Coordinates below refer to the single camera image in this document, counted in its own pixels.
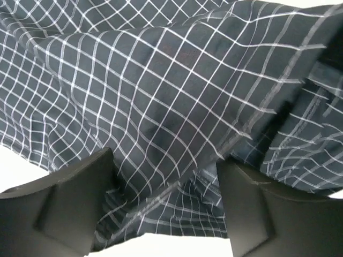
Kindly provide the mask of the dark checked pillowcase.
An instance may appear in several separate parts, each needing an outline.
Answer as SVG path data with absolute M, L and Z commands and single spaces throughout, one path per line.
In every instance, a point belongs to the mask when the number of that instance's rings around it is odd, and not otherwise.
M 1 1 L 1 144 L 49 172 L 112 149 L 94 251 L 226 238 L 220 159 L 342 189 L 341 30 L 340 4 Z

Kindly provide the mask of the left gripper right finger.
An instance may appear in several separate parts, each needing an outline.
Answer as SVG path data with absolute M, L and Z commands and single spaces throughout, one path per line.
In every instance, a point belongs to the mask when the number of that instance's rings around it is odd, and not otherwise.
M 342 200 L 300 191 L 234 159 L 217 164 L 234 256 L 342 256 Z

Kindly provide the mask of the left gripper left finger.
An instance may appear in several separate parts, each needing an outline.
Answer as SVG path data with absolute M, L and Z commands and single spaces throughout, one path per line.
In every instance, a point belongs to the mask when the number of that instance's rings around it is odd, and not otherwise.
M 86 256 L 113 174 L 104 148 L 1 193 L 1 256 Z

